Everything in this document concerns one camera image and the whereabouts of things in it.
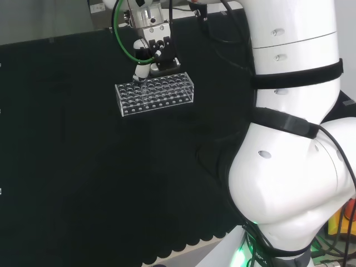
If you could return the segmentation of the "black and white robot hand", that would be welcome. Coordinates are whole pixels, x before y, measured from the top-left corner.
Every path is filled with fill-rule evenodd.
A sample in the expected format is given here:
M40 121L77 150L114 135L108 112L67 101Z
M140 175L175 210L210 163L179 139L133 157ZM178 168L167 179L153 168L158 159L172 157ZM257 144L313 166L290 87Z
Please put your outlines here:
M133 82L142 84L149 76L159 76L178 69L180 62L168 22L138 29L139 39L134 42L136 65Z

